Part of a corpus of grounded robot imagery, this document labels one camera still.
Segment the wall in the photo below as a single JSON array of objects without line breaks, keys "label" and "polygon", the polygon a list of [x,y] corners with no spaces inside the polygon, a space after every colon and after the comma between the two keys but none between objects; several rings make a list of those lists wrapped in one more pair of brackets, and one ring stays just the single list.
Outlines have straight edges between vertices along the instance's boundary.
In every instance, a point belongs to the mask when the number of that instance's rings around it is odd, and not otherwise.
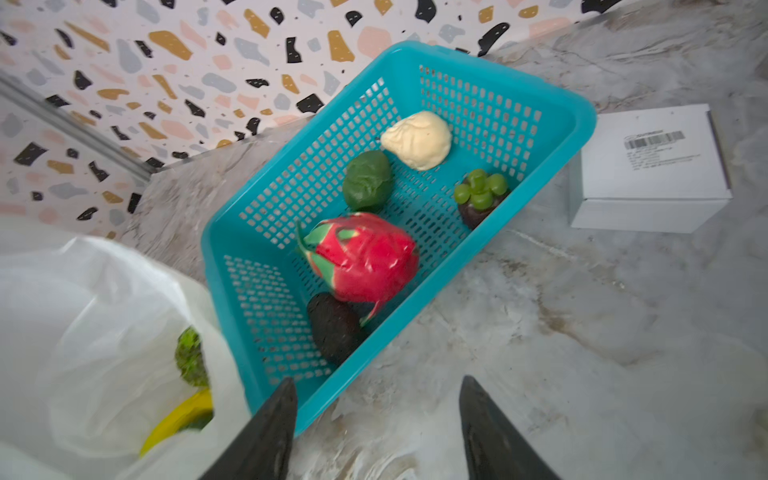
[{"label": "wall", "polygon": [[0,98],[0,214],[119,238],[144,183]]},{"label": "wall", "polygon": [[482,55],[617,1],[8,0],[0,63],[160,165],[317,111],[392,43]]}]

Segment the red dragon fruit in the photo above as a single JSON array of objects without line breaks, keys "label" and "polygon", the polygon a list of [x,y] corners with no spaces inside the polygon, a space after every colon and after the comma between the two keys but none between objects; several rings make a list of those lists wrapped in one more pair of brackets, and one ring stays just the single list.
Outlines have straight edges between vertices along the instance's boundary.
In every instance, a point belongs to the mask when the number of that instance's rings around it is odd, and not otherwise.
[{"label": "red dragon fruit", "polygon": [[[419,271],[419,248],[403,230],[378,215],[354,213],[320,222],[299,250],[342,302],[374,303],[368,323]],[[315,251],[307,244],[316,244]]]}]

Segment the countertop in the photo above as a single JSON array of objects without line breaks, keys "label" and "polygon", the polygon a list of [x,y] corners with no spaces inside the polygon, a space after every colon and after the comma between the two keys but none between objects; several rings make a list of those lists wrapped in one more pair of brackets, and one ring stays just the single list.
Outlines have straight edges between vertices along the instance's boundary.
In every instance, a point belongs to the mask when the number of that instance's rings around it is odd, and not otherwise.
[{"label": "countertop", "polygon": [[[766,6],[719,3],[492,60],[600,112],[709,103],[733,201],[691,235],[576,230],[565,169],[296,440],[289,478],[467,478],[465,374],[564,480],[768,478]],[[205,223],[302,126],[155,174],[122,242],[204,282]]]}]

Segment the white box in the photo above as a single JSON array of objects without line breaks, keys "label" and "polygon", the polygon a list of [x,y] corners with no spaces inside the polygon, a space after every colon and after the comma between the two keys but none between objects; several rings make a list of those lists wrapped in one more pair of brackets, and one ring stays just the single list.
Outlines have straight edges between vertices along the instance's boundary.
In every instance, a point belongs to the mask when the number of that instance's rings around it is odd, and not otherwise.
[{"label": "white box", "polygon": [[732,198],[706,104],[598,115],[570,174],[575,228],[691,233]]}]

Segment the barcode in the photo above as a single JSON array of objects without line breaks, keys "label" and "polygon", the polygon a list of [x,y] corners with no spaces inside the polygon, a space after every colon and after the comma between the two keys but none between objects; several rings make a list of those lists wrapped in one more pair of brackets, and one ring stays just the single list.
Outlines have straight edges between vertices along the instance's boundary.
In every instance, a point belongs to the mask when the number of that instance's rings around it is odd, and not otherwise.
[{"label": "barcode", "polygon": [[650,137],[635,138],[624,142],[624,146],[627,150],[633,150],[635,148],[642,147],[657,147],[659,145],[673,144],[678,140],[683,140],[685,135],[681,131],[674,131],[671,134],[658,134],[651,135]]}]

